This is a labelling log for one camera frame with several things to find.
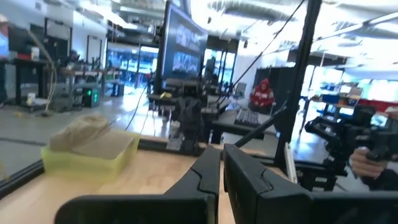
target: ductwork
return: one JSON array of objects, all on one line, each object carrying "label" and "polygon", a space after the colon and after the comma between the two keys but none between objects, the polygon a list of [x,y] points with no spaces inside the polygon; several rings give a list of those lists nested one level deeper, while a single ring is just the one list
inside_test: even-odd
[{"label": "ductwork", "polygon": [[268,25],[277,21],[287,21],[290,17],[290,14],[267,7],[261,7],[251,2],[217,0],[210,2],[208,7],[216,9],[217,11],[222,11],[224,14],[268,21]]},{"label": "ductwork", "polygon": [[[335,22],[334,25],[336,25],[336,30],[341,30],[341,29],[351,27],[356,24],[352,23],[352,22],[338,21],[338,22]],[[358,30],[348,32],[347,34],[355,35],[358,37],[370,37],[370,38],[376,38],[376,39],[398,39],[398,32],[380,29],[377,27],[363,27]]]},{"label": "ductwork", "polygon": [[144,17],[144,18],[151,18],[159,21],[162,21],[164,18],[164,10],[148,10],[148,9],[140,9],[137,7],[131,8],[127,6],[119,6],[119,11],[128,12],[131,15]]}]

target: door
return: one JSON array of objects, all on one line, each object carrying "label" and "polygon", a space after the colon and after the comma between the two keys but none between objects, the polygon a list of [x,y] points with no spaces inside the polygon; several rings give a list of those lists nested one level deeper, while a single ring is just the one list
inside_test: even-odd
[{"label": "door", "polygon": [[138,88],[145,88],[148,84],[148,78],[151,73],[154,73],[157,65],[158,48],[141,47],[140,60],[138,63],[138,73],[136,78],[136,86]]}]

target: wooden table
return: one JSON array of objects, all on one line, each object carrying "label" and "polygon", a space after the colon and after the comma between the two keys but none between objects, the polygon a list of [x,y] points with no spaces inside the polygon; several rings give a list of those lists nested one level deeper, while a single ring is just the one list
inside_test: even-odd
[{"label": "wooden table", "polygon": [[[42,174],[0,200],[0,223],[51,224],[58,208],[80,195],[162,194],[195,161],[194,157],[138,150],[119,179],[107,184]],[[223,167],[221,162],[218,220],[220,224],[231,224],[234,218],[228,194],[223,190]],[[279,169],[271,169],[285,177]]]}]

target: workbench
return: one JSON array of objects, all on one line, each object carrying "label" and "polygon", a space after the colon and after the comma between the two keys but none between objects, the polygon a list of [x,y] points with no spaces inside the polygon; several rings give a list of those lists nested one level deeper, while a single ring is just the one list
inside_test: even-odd
[{"label": "workbench", "polygon": [[[154,137],[145,139],[167,141]],[[220,145],[214,147],[220,150],[223,148]],[[51,224],[59,207],[80,195],[162,194],[173,186],[195,161],[196,157],[139,149],[115,182],[99,184],[42,174],[0,200],[0,223]],[[286,178],[279,169],[270,169]],[[223,162],[220,169],[218,220],[220,224],[234,223],[229,197],[223,190]]]},{"label": "workbench", "polygon": [[[231,133],[231,134],[244,136],[255,129],[252,127],[235,124],[234,122],[238,113],[239,110],[226,110],[223,114],[220,115],[218,119],[212,121],[211,128],[213,130],[213,134],[211,136],[211,143],[219,144],[221,142],[221,137],[223,133]],[[260,113],[258,114],[258,116],[260,117],[263,123],[271,118],[271,116],[269,115],[260,114]],[[264,135],[276,136],[276,133],[277,130],[275,126],[272,125],[271,127],[267,128],[265,131],[263,131],[262,135],[256,136],[256,138],[264,139]]]}]

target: cable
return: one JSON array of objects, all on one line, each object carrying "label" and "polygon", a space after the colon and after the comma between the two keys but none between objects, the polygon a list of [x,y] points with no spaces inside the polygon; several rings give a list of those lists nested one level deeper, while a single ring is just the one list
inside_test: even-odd
[{"label": "cable", "polygon": [[136,113],[137,113],[137,110],[138,110],[138,107],[139,107],[139,102],[141,101],[141,98],[142,98],[143,94],[145,93],[145,90],[147,89],[147,87],[148,87],[148,86],[145,86],[144,90],[143,90],[142,93],[141,93],[141,96],[139,96],[136,109],[135,109],[134,114],[132,115],[132,117],[131,117],[131,119],[130,119],[129,124],[128,124],[127,127],[124,129],[125,131],[127,131],[127,130],[129,129],[129,127],[130,127],[130,125],[131,125],[131,123],[132,123],[132,120],[133,120],[134,117],[136,116]]},{"label": "cable", "polygon": [[148,114],[149,114],[149,111],[147,111],[147,116],[145,117],[144,124],[142,125],[141,131],[139,132],[139,134],[142,134],[142,132],[144,131],[145,123],[147,122],[147,119],[148,119]]},{"label": "cable", "polygon": [[[243,78],[243,76],[245,76],[245,74],[247,74],[247,72],[250,70],[251,67],[253,67],[253,65],[261,58],[261,56],[264,54],[264,52],[268,49],[268,47],[273,43],[273,41],[278,37],[278,35],[283,31],[283,29],[285,29],[286,25],[290,22],[290,20],[293,18],[294,14],[298,11],[298,9],[300,9],[301,5],[304,3],[305,0],[302,0],[300,2],[300,4],[296,7],[296,9],[294,10],[294,12],[290,15],[290,17],[286,20],[285,24],[282,26],[282,28],[280,28],[280,30],[276,33],[275,37],[269,42],[269,44],[267,45],[267,47],[264,48],[264,50],[262,50],[260,52],[260,54],[253,60],[253,62],[248,66],[248,68],[243,72],[243,74],[235,81],[235,83],[232,85],[232,89],[235,87],[235,85]],[[227,98],[228,96],[225,96],[223,98],[223,100],[221,100],[220,105],[224,102],[224,100]]]}]

